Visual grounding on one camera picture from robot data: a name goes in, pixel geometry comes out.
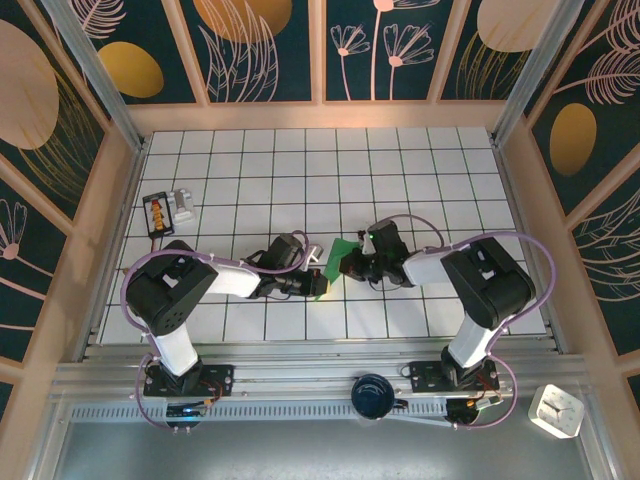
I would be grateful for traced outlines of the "green cloth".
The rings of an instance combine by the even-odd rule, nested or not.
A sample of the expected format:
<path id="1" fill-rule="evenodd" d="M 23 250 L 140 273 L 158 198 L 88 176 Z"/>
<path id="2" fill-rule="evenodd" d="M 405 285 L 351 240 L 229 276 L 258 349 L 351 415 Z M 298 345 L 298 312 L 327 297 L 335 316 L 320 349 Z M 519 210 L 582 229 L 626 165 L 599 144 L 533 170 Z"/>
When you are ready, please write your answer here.
<path id="1" fill-rule="evenodd" d="M 330 287 L 338 280 L 341 276 L 340 262 L 341 260 L 349 255 L 354 249 L 360 250 L 361 245 L 359 242 L 349 241 L 342 238 L 336 238 L 333 241 L 331 250 L 329 252 L 329 257 L 327 260 L 327 264 L 324 269 L 323 275 L 328 280 L 328 286 L 326 293 L 329 292 Z"/>

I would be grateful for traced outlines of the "white square clock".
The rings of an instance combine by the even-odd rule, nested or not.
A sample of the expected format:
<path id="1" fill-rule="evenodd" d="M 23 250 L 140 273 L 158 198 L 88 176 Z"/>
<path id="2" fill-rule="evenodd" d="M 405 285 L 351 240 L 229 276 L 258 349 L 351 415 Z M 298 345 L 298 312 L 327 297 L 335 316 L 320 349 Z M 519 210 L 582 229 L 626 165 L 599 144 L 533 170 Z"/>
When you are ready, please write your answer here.
<path id="1" fill-rule="evenodd" d="M 554 384 L 538 387 L 528 410 L 534 425 L 558 439 L 577 437 L 584 415 L 584 403 Z"/>

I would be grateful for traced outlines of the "dark blue cup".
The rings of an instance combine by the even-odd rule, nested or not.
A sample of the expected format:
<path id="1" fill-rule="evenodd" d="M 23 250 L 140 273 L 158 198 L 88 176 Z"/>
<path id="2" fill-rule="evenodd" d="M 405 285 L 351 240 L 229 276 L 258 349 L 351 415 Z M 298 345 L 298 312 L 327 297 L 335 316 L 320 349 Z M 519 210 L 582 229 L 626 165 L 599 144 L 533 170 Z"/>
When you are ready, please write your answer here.
<path id="1" fill-rule="evenodd" d="M 379 374 L 358 377 L 351 388 L 351 403 L 356 412 L 367 420 L 380 420 L 394 409 L 405 410 L 409 403 L 397 399 L 391 383 Z"/>

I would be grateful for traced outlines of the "white plastic holder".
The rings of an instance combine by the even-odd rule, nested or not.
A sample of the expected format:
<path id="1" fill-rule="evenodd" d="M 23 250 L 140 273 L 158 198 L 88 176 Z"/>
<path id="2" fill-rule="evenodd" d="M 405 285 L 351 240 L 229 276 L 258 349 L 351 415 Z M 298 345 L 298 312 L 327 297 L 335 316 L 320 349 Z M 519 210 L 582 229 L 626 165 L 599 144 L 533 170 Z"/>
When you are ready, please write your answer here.
<path id="1" fill-rule="evenodd" d="M 188 189 L 179 188 L 168 192 L 167 202 L 175 225 L 189 223 L 195 219 L 193 196 Z"/>

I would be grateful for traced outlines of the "black box with orange screws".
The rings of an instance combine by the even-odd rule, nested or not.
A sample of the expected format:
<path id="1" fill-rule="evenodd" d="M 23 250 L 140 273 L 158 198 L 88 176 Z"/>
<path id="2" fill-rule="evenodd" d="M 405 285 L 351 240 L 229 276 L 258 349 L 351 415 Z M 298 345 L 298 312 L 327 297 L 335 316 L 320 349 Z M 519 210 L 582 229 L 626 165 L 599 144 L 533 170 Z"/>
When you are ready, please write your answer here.
<path id="1" fill-rule="evenodd" d="M 147 232 L 155 240 L 175 233 L 173 217 L 165 192 L 158 192 L 142 198 Z"/>

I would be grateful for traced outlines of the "small circuit board with LED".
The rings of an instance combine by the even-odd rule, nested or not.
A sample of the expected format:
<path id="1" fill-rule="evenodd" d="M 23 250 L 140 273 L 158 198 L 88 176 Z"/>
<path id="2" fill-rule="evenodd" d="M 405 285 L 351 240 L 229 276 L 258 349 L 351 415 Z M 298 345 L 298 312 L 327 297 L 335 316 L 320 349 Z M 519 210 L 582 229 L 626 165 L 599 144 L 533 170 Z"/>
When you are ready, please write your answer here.
<path id="1" fill-rule="evenodd" d="M 165 411 L 165 422 L 170 428 L 194 428 L 208 412 L 207 401 L 191 403 L 169 403 Z"/>
<path id="2" fill-rule="evenodd" d="M 445 419 L 452 424 L 469 426 L 479 417 L 482 410 L 502 403 L 498 395 L 482 398 L 454 398 L 446 400 Z"/>

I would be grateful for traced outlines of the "aluminium front rail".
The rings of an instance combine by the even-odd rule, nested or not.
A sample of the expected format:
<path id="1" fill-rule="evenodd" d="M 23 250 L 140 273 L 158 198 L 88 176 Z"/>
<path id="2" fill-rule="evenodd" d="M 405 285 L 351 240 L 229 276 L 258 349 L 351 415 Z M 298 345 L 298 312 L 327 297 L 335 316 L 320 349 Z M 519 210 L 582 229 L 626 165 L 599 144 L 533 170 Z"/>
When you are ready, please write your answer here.
<path id="1" fill-rule="evenodd" d="M 409 401 L 442 398 L 444 393 L 413 393 L 406 364 L 436 360 L 444 340 L 320 340 L 201 344 L 206 364 L 234 366 L 228 401 L 318 401 L 346 399 L 355 379 L 366 373 L 387 378 Z M 494 355 L 501 392 L 509 398 L 534 394 L 545 384 L 579 396 L 594 382 L 579 355 L 560 354 L 551 340 L 506 338 Z M 80 363 L 62 363 L 54 373 L 49 399 L 66 402 L 131 402 L 143 345 L 89 346 Z"/>

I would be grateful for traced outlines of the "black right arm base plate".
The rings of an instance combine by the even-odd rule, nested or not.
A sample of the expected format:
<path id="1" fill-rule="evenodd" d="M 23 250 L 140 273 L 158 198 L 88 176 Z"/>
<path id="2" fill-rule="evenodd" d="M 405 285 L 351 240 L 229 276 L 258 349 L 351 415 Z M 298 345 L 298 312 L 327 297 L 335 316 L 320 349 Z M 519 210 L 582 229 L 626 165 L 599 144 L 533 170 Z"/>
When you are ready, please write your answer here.
<path id="1" fill-rule="evenodd" d="M 500 389 L 496 364 L 485 359 L 470 369 L 458 369 L 443 361 L 415 361 L 408 364 L 414 393 L 444 393 Z"/>

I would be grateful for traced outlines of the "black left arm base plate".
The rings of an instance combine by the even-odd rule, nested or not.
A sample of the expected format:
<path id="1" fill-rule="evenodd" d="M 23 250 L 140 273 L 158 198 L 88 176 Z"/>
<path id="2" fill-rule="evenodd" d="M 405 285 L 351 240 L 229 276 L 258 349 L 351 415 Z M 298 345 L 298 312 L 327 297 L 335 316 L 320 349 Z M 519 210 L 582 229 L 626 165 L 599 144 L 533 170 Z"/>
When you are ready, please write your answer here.
<path id="1" fill-rule="evenodd" d="M 234 381 L 233 365 L 196 363 L 184 375 L 176 376 L 162 364 L 145 370 L 145 397 L 220 397 L 230 396 Z"/>

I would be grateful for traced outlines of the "aluminium side rail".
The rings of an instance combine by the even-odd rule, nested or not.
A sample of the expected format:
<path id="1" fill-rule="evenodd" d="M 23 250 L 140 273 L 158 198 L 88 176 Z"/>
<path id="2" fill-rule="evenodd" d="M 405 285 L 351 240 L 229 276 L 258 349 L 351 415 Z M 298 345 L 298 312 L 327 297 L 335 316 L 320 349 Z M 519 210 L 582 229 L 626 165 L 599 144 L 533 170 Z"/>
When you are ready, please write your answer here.
<path id="1" fill-rule="evenodd" d="M 138 193 L 149 149 L 145 138 L 139 150 L 128 152 L 107 146 L 91 173 L 78 214 L 78 232 L 86 240 L 87 254 L 79 265 L 87 272 L 72 291 L 80 302 L 78 334 L 68 359 L 80 362 L 92 341 L 98 341 L 110 312 L 118 265 L 127 227 Z"/>
<path id="2" fill-rule="evenodd" d="M 524 205 L 516 189 L 516 182 L 512 178 L 506 156 L 502 153 L 501 149 L 495 145 L 492 146 L 492 153 L 494 154 L 496 165 L 501 180 L 503 181 L 507 201 L 513 215 L 515 229 L 523 234 L 533 236 L 533 233 L 529 230 L 529 225 L 524 213 Z M 534 245 L 530 241 L 524 240 L 522 250 L 529 274 L 539 294 L 538 299 L 540 299 L 547 287 L 554 288 L 556 286 L 557 267 L 549 260 L 551 256 L 549 252 L 545 252 L 542 248 Z M 557 311 L 553 305 L 551 296 L 538 307 L 538 311 L 545 325 L 546 333 L 544 337 L 548 337 L 554 341 L 554 349 L 560 354 L 568 354 L 570 349 L 562 332 L 562 328 L 558 323 Z"/>

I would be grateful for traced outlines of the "aluminium corner post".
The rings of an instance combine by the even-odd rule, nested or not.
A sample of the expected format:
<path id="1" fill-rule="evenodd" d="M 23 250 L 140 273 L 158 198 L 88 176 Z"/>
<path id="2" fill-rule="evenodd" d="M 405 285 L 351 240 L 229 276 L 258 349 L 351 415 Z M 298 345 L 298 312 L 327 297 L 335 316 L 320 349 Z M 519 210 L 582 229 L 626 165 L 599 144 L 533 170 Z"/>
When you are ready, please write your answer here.
<path id="1" fill-rule="evenodd" d="M 532 52 L 519 74 L 506 105 L 493 128 L 490 139 L 494 149 L 506 145 L 543 78 L 566 42 L 572 28 L 581 24 L 582 11 L 589 12 L 596 0 L 558 0 Z"/>
<path id="2" fill-rule="evenodd" d="M 71 6 L 66 0 L 41 1 L 127 144 L 136 153 L 140 153 L 144 147 L 143 137 L 135 127 L 124 100 L 99 59 L 94 45 L 82 30 Z"/>

